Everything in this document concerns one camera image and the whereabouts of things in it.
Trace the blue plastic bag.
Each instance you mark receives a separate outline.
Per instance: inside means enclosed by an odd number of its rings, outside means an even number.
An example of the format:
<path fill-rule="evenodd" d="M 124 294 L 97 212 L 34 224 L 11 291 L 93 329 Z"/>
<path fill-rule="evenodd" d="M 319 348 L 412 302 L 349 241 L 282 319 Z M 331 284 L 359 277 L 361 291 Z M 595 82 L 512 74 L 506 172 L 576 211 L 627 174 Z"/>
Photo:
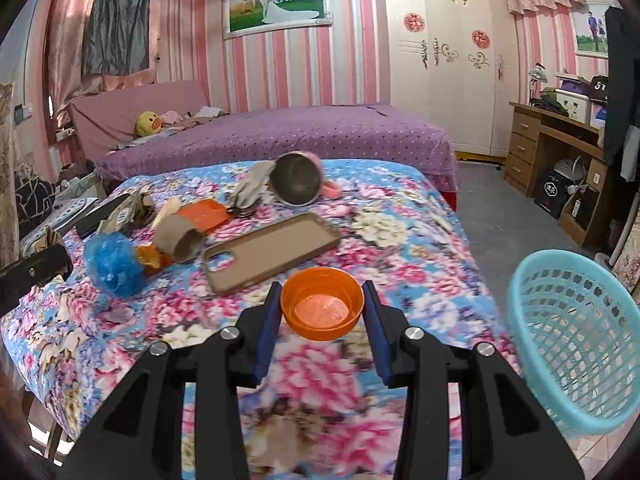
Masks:
<path fill-rule="evenodd" d="M 134 244 L 124 234 L 96 234 L 84 246 L 84 265 L 91 283 L 115 298 L 134 296 L 145 283 Z"/>

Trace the orange peel piece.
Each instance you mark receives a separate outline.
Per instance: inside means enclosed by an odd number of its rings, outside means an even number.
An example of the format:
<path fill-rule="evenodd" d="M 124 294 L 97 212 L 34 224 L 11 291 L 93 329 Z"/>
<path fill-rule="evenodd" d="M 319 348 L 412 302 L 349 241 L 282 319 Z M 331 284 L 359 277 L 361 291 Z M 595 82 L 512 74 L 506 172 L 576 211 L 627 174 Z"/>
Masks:
<path fill-rule="evenodd" d="M 137 246 L 134 248 L 134 253 L 143 266 L 143 274 L 145 276 L 159 274 L 174 263 L 155 244 Z"/>

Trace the black smartphone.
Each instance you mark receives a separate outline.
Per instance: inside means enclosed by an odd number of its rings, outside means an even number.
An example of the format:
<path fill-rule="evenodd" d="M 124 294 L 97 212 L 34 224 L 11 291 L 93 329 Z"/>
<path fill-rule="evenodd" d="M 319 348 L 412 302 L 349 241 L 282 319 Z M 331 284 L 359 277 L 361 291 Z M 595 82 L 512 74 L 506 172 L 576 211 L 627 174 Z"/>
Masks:
<path fill-rule="evenodd" d="M 100 223 L 106 220 L 111 213 L 119 207 L 127 198 L 129 194 L 119 195 L 108 203 L 99 206 L 93 211 L 85 215 L 76 224 L 76 233 L 81 240 L 84 240 L 98 229 Z"/>

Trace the light blue laundry basket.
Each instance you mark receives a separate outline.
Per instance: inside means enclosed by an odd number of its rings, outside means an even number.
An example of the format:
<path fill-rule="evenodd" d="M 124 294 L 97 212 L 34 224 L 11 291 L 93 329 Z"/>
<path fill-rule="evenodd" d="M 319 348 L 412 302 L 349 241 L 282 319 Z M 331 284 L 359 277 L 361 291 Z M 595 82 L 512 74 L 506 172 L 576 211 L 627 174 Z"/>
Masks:
<path fill-rule="evenodd" d="M 504 322 L 524 379 L 569 439 L 609 434 L 639 408 L 639 308 L 576 252 L 533 252 L 515 269 Z"/>

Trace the floral blue bed sheet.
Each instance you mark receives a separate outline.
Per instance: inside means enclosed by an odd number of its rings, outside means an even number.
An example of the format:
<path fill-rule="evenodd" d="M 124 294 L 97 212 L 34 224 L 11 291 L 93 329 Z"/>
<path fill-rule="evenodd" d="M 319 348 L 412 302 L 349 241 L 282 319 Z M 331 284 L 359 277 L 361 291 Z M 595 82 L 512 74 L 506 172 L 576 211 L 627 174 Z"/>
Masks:
<path fill-rule="evenodd" d="M 515 356 L 494 298 L 454 212 L 418 170 L 370 160 L 329 160 L 341 187 L 310 211 L 337 226 L 337 248 L 320 266 L 371 281 L 384 304 L 446 344 L 488 340 Z M 228 297 L 208 286 L 198 261 L 170 266 L 136 296 L 116 299 L 92 284 L 84 244 L 64 240 L 74 270 L 33 288 L 2 318 L 18 374 L 54 419 L 77 437 L 151 342 L 198 344 L 261 304 L 267 283 Z M 406 394 L 375 373 L 362 325 L 333 342 L 282 326 L 269 373 L 239 393 L 245 449 L 256 479 L 387 479 L 398 454 Z"/>

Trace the pink sofa headboard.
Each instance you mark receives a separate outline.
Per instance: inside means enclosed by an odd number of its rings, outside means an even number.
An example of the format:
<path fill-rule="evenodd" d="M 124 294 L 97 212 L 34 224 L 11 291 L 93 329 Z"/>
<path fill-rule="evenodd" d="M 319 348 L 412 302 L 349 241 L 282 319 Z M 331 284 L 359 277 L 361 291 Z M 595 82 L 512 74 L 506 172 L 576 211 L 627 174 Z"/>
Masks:
<path fill-rule="evenodd" d="M 174 110 L 185 115 L 208 104 L 199 81 L 182 80 L 78 96 L 70 101 L 68 110 L 82 152 L 97 162 L 134 138 L 136 120 L 143 112 L 161 115 Z"/>

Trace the orange flat plastic sheet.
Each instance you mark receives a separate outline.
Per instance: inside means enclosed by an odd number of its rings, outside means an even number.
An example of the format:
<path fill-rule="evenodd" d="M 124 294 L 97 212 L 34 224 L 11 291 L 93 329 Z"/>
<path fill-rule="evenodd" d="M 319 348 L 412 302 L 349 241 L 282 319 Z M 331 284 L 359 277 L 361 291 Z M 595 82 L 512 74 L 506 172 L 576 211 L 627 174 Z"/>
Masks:
<path fill-rule="evenodd" d="M 205 234 L 214 232 L 233 218 L 233 214 L 230 214 L 228 208 L 216 200 L 199 200 L 182 206 L 178 210 L 178 215 L 189 220 Z"/>

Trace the yellow duck plush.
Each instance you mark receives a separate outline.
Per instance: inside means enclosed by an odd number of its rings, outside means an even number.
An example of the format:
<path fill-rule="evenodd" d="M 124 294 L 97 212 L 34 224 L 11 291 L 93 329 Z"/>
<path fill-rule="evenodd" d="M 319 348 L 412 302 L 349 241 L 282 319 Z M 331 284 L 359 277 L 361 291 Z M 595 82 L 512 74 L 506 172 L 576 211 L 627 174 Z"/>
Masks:
<path fill-rule="evenodd" d="M 139 115 L 134 125 L 134 132 L 137 136 L 154 136 L 162 130 L 163 121 L 154 112 L 143 112 Z"/>

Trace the brown phone case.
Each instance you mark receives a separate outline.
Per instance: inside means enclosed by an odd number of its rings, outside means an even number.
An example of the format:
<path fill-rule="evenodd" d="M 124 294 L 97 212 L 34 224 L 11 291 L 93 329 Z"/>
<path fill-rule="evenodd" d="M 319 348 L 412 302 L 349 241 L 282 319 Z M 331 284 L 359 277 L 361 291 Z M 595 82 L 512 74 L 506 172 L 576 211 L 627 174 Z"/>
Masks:
<path fill-rule="evenodd" d="M 307 212 L 209 247 L 202 268 L 209 288 L 228 296 L 318 257 L 341 239 L 337 226 Z"/>

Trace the floral beige curtain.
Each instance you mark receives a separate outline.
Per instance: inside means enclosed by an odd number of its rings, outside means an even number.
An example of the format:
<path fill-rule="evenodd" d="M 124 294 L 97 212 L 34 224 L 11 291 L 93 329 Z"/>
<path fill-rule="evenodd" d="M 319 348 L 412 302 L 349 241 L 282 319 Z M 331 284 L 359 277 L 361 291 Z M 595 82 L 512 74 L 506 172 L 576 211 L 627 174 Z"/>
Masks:
<path fill-rule="evenodd" d="M 634 220 L 628 220 L 620 234 L 620 252 L 613 263 L 612 272 L 620 281 L 636 304 L 639 303 L 640 288 L 640 212 Z"/>

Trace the grey folded cloth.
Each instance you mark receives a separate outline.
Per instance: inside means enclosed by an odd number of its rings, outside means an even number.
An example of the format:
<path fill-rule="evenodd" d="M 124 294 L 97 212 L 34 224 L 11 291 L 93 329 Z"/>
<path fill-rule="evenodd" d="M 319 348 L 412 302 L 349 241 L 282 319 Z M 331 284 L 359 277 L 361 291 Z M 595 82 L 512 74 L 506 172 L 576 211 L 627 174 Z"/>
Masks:
<path fill-rule="evenodd" d="M 256 204 L 275 166 L 272 160 L 263 160 L 251 166 L 230 195 L 229 208 L 244 210 Z"/>

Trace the black box under desk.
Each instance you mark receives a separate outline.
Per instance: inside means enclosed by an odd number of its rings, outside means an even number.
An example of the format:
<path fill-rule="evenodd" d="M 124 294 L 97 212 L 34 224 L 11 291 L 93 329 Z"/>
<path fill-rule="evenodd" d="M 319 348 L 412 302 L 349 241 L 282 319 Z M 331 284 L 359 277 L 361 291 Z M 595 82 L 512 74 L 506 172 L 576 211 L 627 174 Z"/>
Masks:
<path fill-rule="evenodd" d="M 534 202 L 552 218 L 559 219 L 570 199 L 570 188 L 575 182 L 567 179 L 554 169 L 546 171 L 537 181 Z"/>

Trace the grey window curtain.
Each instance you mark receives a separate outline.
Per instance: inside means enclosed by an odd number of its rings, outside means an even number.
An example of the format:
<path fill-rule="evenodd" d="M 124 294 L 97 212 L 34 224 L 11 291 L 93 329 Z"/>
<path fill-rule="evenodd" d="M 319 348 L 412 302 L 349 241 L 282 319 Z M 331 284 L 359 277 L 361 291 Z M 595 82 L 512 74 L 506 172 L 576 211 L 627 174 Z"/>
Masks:
<path fill-rule="evenodd" d="M 151 0 L 93 0 L 82 45 L 82 72 L 128 76 L 150 65 Z"/>

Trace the white appliance under desk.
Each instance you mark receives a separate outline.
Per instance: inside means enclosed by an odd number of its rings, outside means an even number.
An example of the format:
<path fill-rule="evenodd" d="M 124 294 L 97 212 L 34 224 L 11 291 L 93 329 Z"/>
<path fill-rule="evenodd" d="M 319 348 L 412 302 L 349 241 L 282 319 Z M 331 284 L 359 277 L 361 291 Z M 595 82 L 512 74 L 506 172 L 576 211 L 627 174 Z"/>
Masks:
<path fill-rule="evenodd" d="M 580 156 L 574 159 L 563 158 L 559 160 L 554 165 L 553 170 L 563 178 L 574 183 L 580 182 L 586 175 L 585 165 Z"/>

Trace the wooden desk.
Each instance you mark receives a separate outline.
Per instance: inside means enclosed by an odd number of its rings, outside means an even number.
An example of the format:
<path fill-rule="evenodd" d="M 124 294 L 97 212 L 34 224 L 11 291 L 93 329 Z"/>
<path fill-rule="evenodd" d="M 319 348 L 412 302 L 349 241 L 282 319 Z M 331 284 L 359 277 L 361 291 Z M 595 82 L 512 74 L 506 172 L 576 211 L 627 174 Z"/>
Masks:
<path fill-rule="evenodd" d="M 544 174 L 566 158 L 577 158 L 585 164 L 587 189 L 563 205 L 559 226 L 578 246 L 598 248 L 605 239 L 608 224 L 611 178 L 603 151 L 597 147 L 597 129 L 572 118 L 515 103 L 504 180 L 532 198 Z"/>

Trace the purple dotted bed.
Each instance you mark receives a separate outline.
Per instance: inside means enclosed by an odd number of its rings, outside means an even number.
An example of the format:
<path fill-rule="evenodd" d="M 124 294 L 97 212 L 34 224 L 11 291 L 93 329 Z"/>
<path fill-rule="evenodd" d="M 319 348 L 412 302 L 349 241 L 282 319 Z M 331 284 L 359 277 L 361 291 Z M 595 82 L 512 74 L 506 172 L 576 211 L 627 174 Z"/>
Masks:
<path fill-rule="evenodd" d="M 112 151 L 96 162 L 96 171 L 104 179 L 125 181 L 224 162 L 276 159 L 294 151 L 323 160 L 376 159 L 413 166 L 457 208 L 457 162 L 446 132 L 386 104 L 231 114 Z"/>

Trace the white storage box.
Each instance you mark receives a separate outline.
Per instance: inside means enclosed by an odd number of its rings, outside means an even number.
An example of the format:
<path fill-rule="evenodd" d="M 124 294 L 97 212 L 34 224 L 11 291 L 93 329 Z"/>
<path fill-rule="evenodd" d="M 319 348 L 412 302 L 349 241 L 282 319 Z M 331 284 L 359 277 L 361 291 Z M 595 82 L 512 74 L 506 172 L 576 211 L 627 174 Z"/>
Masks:
<path fill-rule="evenodd" d="M 555 90 L 555 99 L 567 111 L 568 117 L 589 125 L 591 120 L 591 102 L 584 94 L 562 89 Z"/>

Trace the desk lamp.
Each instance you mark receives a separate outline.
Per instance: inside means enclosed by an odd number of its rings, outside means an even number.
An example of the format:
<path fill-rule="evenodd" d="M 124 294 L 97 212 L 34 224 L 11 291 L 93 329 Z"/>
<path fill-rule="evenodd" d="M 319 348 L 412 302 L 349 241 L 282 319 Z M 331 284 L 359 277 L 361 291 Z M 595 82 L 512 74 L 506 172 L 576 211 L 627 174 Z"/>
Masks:
<path fill-rule="evenodd" d="M 548 82 L 546 68 L 542 64 L 536 63 L 528 71 L 528 80 L 528 104 L 533 105 L 534 101 L 539 98 L 540 89 L 544 88 L 544 85 Z"/>

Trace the framed wedding photo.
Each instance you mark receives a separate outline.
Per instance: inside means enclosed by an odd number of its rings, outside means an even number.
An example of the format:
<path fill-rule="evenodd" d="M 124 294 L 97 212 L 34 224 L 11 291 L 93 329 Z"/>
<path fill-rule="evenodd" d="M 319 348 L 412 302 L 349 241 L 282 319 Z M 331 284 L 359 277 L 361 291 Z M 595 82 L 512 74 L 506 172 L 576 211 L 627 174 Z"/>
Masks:
<path fill-rule="evenodd" d="M 222 0 L 222 7 L 226 39 L 333 22 L 331 0 Z"/>

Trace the white wardrobe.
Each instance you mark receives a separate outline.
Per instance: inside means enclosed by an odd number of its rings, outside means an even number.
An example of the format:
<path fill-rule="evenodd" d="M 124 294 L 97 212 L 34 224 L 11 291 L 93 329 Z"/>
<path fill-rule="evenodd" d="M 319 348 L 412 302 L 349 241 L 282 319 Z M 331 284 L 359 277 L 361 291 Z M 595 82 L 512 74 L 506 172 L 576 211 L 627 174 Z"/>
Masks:
<path fill-rule="evenodd" d="M 506 0 L 385 0 L 390 102 L 445 131 L 457 152 L 504 157 L 518 97 Z"/>

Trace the black hanging coat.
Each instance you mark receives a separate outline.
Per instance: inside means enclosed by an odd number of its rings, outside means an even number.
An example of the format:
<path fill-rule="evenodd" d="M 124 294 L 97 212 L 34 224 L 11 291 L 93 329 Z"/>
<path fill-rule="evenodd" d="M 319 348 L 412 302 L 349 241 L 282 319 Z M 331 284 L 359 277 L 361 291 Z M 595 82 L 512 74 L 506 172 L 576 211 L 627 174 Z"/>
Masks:
<path fill-rule="evenodd" d="M 639 125 L 639 29 L 630 14 L 610 6 L 605 12 L 608 33 L 608 118 L 605 122 L 605 162 L 612 165 L 623 149 L 630 126 Z"/>

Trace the small framed couple photo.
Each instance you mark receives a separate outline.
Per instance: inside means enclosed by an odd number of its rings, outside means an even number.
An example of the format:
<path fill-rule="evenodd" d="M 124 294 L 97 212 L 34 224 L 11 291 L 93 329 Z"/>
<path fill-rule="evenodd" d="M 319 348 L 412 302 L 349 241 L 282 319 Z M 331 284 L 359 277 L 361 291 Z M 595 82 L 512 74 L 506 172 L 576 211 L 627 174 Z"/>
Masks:
<path fill-rule="evenodd" d="M 605 12 L 611 6 L 605 0 L 592 0 L 581 6 L 574 6 L 570 11 L 578 55 L 608 58 Z"/>

